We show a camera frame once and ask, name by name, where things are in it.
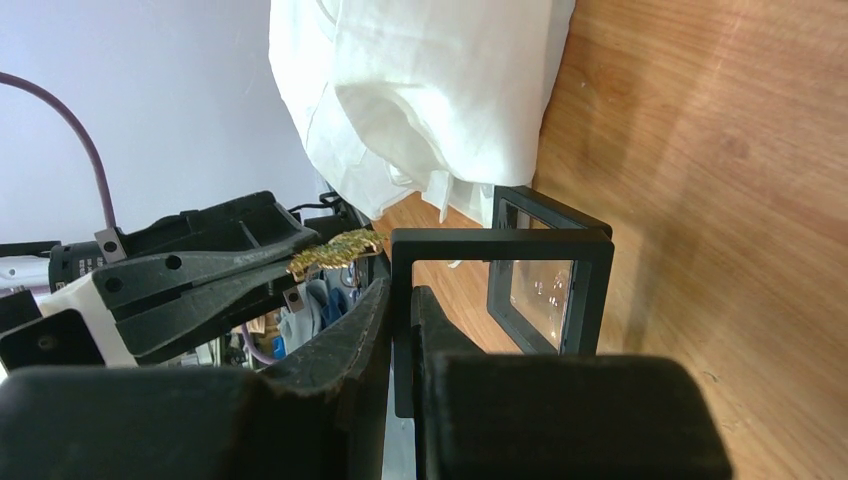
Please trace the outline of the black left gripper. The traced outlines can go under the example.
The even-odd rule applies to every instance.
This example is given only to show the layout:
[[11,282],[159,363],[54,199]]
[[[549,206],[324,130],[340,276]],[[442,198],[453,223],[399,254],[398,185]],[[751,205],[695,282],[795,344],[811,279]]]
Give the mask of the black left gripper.
[[106,308],[137,312],[117,322],[127,350],[140,365],[160,364],[281,307],[295,286],[292,257],[320,240],[301,227],[261,191],[141,230],[107,228],[90,242],[55,245],[49,287],[102,267],[92,281]]

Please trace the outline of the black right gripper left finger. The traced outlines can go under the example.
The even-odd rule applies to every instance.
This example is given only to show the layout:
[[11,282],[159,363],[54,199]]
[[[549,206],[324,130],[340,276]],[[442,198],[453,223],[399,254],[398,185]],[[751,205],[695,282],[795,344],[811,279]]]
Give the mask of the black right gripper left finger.
[[377,479],[390,284],[262,371],[24,367],[1,385],[5,479]]

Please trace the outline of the white button-up shirt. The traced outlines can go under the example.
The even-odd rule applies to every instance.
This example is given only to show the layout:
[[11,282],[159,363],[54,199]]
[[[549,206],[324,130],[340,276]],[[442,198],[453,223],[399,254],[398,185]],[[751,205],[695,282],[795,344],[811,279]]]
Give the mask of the white button-up shirt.
[[571,1],[274,1],[268,58],[308,159],[370,219],[412,193],[490,226],[527,186]]

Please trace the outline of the gold leaf brooch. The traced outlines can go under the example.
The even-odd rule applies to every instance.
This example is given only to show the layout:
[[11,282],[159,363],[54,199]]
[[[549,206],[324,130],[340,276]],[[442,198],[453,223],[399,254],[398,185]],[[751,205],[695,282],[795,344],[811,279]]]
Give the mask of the gold leaf brooch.
[[343,268],[359,258],[382,253],[386,239],[385,234],[373,230],[350,230],[325,244],[297,253],[292,257],[287,272],[295,281],[301,282],[315,270]]

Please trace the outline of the black square frame box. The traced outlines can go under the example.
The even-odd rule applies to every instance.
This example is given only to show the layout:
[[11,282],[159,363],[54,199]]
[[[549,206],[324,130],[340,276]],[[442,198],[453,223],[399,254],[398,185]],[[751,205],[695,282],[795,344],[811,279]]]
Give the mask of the black square frame box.
[[588,354],[597,351],[614,255],[608,223],[530,187],[497,187],[493,224],[498,230],[541,229],[596,234],[588,260],[497,260],[489,263],[487,311],[527,354]]

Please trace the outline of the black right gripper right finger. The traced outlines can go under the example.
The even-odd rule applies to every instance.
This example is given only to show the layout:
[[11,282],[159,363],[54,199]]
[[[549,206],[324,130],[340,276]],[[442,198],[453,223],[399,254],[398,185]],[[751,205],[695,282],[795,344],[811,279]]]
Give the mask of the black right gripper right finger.
[[423,479],[730,479],[701,390],[640,355],[487,354],[411,295]]

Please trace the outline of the black square frame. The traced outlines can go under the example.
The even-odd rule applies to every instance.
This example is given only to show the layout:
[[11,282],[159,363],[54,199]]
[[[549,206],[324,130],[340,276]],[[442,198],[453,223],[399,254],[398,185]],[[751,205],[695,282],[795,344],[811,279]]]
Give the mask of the black square frame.
[[[390,234],[395,413],[414,415],[411,294],[418,261],[480,260],[489,264],[487,309],[525,353],[593,355],[597,350],[611,274],[614,244],[610,227],[584,229],[399,228]],[[512,264],[567,260],[573,264],[566,288],[569,304],[562,316],[562,340],[553,346],[510,302]]]

